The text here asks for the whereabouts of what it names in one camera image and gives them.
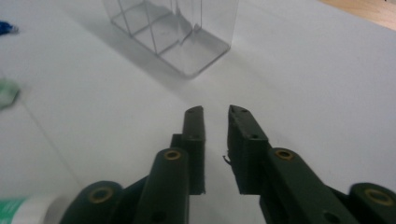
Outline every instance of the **screw hole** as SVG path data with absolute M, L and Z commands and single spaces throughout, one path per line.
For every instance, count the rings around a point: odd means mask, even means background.
M 154 212 L 151 216 L 151 221 L 153 223 L 160 223 L 166 220 L 166 213 L 163 211 Z
M 189 139 L 197 139 L 197 138 L 199 138 L 199 134 L 189 135 Z
M 91 191 L 89 200 L 91 203 L 103 203 L 113 196 L 113 189 L 109 187 L 97 188 Z
M 257 138 L 259 138 L 259 136 L 258 136 L 257 134 L 251 134 L 251 135 L 249 135 L 248 137 L 251 138 L 251 139 L 257 139 Z
M 282 160 L 285 161 L 290 161 L 293 159 L 294 155 L 291 152 L 288 152 L 287 150 L 277 150 L 275 154 Z
M 165 158 L 169 161 L 174 161 L 177 160 L 181 157 L 180 152 L 176 151 L 176 150 L 169 150 L 167 152 L 165 152 L 164 154 Z
M 341 223 L 340 218 L 331 212 L 324 212 L 323 217 L 330 223 Z
M 364 191 L 366 196 L 373 202 L 379 203 L 385 206 L 392 206 L 394 201 L 388 196 L 388 194 L 377 190 L 377 189 L 367 189 Z

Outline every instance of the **transparent plastic box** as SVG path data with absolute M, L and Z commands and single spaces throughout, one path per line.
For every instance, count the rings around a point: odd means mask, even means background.
M 111 22 L 181 74 L 231 47 L 238 0 L 104 0 Z

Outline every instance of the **white surface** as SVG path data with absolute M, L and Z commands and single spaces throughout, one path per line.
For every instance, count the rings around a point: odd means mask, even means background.
M 326 184 L 396 190 L 394 31 L 317 1 L 242 0 L 232 50 L 186 79 L 117 34 L 100 0 L 2 0 L 0 20 L 21 30 L 0 37 L 0 69 L 22 88 L 0 112 L 2 195 L 127 186 L 202 105 L 207 194 L 191 197 L 191 223 L 263 223 L 221 157 L 229 104 Z
M 36 195 L 26 199 L 18 208 L 11 224 L 59 223 L 67 203 L 59 195 Z

